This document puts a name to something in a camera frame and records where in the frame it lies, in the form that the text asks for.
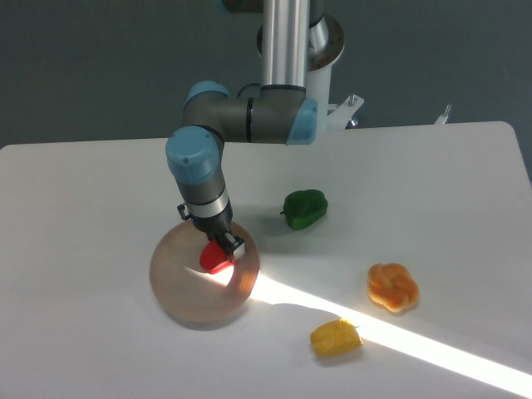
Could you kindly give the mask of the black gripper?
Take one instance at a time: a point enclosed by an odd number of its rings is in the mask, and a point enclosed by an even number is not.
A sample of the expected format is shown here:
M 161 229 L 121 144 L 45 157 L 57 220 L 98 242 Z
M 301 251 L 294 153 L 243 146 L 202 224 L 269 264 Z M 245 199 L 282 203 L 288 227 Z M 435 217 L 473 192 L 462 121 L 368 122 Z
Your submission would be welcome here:
M 216 263 L 233 263 L 234 258 L 241 258 L 245 254 L 245 241 L 233 235 L 230 227 L 233 218 L 231 204 L 227 204 L 216 215 L 205 218 L 192 214 L 185 204 L 178 205 L 177 210 L 184 221 L 190 220 L 197 230 L 207 235 L 208 240 L 214 239 Z

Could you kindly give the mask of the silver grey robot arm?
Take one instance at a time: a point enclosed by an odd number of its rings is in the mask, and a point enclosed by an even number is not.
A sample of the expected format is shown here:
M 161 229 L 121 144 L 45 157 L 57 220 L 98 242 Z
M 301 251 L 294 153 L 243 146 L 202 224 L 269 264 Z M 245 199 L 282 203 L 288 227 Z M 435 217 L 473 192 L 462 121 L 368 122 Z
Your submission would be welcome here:
M 222 156 L 228 142 L 307 145 L 327 126 L 332 66 L 345 37 L 323 1 L 222 1 L 231 13 L 260 13 L 262 78 L 256 97 L 230 97 L 215 81 L 190 88 L 182 126 L 165 153 L 184 200 L 183 220 L 234 262 L 246 242 L 232 230 Z

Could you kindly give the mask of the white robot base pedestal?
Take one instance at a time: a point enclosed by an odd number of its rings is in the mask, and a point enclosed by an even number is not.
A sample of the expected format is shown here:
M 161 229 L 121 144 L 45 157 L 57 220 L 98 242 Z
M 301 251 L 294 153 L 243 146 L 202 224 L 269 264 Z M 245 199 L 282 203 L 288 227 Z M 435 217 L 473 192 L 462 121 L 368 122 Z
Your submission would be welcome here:
M 330 103 L 331 75 L 331 65 L 307 74 L 307 97 L 314 99 L 318 104 L 318 132 L 353 128 L 356 123 L 352 120 L 365 103 L 362 97 L 354 93 L 351 93 L 343 102 Z

